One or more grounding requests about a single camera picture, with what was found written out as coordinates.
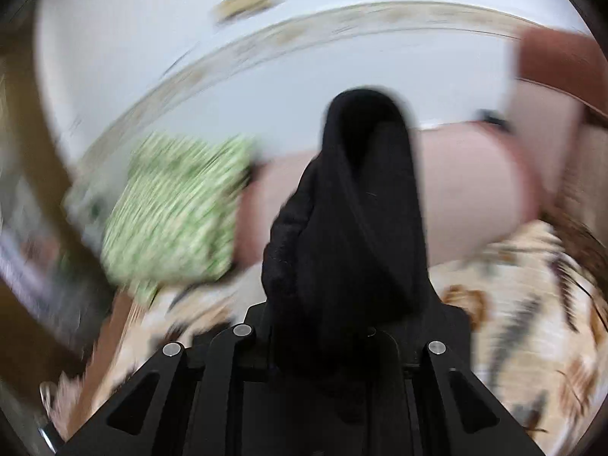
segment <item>metal screw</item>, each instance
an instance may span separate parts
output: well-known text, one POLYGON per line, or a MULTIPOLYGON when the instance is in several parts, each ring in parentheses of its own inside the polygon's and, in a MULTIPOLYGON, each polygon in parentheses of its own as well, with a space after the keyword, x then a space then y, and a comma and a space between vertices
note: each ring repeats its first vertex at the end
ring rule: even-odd
POLYGON ((239 337, 249 336, 251 334, 251 331, 251 326, 248 326, 247 324, 239 324, 238 326, 235 326, 235 328, 232 330, 234 335, 239 337))
POLYGON ((446 346, 441 341, 431 341, 429 343, 429 350, 435 355, 441 355, 446 352, 446 346))
POLYGON ((182 347, 179 343, 167 343, 162 347, 162 352, 167 356, 175 356, 181 352, 182 347))

